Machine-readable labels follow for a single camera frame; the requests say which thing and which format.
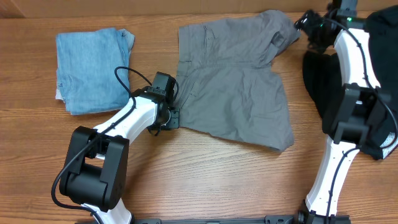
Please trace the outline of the grey shorts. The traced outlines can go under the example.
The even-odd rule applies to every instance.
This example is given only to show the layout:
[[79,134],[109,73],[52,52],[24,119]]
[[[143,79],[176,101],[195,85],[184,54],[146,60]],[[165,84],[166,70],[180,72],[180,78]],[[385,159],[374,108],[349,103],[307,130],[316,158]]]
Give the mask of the grey shorts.
[[282,152],[294,143],[273,59],[300,37],[278,10],[182,26],[178,31],[180,125]]

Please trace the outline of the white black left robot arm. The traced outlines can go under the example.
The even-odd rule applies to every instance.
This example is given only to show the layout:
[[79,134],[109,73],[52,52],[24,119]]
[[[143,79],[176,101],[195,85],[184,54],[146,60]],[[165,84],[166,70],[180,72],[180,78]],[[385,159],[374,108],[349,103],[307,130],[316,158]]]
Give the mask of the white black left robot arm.
[[94,128],[72,133],[51,198],[59,207],[90,213],[95,223],[134,223],[122,196],[129,146],[146,129],[177,128],[174,92],[149,90],[131,95],[113,117]]

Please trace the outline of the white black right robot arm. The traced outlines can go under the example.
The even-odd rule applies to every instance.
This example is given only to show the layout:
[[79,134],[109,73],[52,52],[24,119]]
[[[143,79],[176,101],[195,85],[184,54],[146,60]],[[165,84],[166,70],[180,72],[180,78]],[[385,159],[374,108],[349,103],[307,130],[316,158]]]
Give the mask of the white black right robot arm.
[[315,183],[296,223],[348,223],[338,198],[355,156],[385,159],[397,148],[397,7],[358,18],[351,8],[309,10],[296,23],[308,36],[302,74],[326,134]]

